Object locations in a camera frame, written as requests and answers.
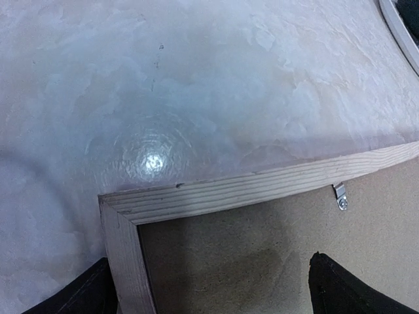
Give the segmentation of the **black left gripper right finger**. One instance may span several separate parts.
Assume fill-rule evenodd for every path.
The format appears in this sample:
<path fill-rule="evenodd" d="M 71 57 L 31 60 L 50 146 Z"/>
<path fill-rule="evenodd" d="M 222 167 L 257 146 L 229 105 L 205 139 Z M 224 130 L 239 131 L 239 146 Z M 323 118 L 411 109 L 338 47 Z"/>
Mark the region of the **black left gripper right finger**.
<path fill-rule="evenodd" d="M 324 253 L 310 259 L 308 284 L 314 314 L 416 313 L 373 289 Z"/>

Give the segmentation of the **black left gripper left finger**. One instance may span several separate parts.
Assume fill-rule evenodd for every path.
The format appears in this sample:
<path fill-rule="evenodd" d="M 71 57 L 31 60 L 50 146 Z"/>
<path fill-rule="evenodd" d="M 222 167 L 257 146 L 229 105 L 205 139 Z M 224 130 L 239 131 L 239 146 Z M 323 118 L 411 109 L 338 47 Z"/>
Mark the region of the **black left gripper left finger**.
<path fill-rule="evenodd" d="M 100 258 L 55 295 L 33 306 L 27 314 L 116 313 L 118 299 L 108 259 Z"/>

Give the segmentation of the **pink wooden picture frame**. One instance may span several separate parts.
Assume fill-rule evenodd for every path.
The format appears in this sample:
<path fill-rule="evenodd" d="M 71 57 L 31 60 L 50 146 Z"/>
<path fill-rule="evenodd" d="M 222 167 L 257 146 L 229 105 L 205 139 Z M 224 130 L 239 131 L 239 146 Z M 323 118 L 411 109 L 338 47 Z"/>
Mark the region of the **pink wooden picture frame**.
<path fill-rule="evenodd" d="M 140 188 L 98 197 L 101 225 L 118 301 L 123 313 L 155 313 L 137 227 L 253 205 L 322 188 L 345 195 L 344 181 L 418 156 L 418 142 L 318 160 L 238 177 Z"/>

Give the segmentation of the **brown backing board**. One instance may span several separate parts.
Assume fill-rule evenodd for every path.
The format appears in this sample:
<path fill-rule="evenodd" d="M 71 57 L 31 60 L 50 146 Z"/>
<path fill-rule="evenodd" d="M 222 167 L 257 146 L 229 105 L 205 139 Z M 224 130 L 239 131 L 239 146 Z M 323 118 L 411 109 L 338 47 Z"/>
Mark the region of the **brown backing board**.
<path fill-rule="evenodd" d="M 418 308 L 418 160 L 345 183 L 147 224 L 141 243 L 159 313 L 311 313 L 309 263 L 324 253 Z"/>

